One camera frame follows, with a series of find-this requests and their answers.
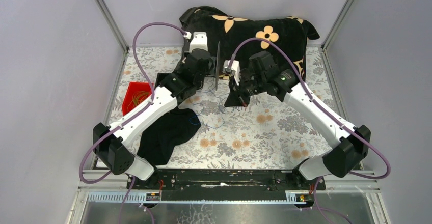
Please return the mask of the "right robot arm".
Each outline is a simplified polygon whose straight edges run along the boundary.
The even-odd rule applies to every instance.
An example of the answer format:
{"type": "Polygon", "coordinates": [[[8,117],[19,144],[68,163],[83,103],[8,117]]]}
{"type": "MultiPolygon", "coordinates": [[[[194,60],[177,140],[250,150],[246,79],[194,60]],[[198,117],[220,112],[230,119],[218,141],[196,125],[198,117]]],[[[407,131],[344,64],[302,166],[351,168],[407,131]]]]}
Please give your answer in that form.
{"type": "Polygon", "coordinates": [[[268,93],[299,112],[326,140],[331,150],[306,159],[295,167],[292,182],[305,189],[319,176],[345,177],[368,154],[371,131],[341,118],[303,86],[295,72],[279,67],[272,55],[261,51],[252,55],[245,67],[239,61],[224,62],[223,72],[233,76],[226,107],[248,106],[253,95],[268,93]]]}

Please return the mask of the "grey perforated spool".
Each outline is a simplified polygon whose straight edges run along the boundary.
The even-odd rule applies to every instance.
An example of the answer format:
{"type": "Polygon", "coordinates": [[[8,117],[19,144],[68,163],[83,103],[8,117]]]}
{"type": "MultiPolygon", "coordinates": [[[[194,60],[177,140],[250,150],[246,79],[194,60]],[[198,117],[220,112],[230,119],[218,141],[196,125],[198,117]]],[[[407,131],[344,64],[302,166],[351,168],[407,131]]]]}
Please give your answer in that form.
{"type": "Polygon", "coordinates": [[[220,75],[220,71],[221,71],[221,65],[223,64],[223,62],[221,61],[221,55],[220,55],[220,45],[221,42],[218,42],[217,45],[217,52],[216,52],[216,58],[215,58],[215,69],[214,69],[214,78],[215,78],[215,90],[218,90],[218,86],[219,86],[219,75],[220,75]]]}

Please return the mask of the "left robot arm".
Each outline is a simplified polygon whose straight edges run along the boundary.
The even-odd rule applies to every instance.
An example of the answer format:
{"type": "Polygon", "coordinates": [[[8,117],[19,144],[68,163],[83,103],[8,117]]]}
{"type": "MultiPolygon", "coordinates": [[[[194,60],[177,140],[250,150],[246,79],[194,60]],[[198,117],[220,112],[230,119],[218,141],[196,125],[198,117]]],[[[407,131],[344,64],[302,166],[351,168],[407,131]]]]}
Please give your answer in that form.
{"type": "Polygon", "coordinates": [[[93,152],[109,172],[133,175],[146,189],[155,187],[158,182],[155,167],[131,153],[128,144],[160,117],[202,89],[204,78],[217,74],[220,64],[219,54],[213,57],[204,49],[194,49],[178,62],[173,72],[158,74],[159,81],[150,96],[123,118],[108,126],[102,123],[94,126],[93,152]]]}

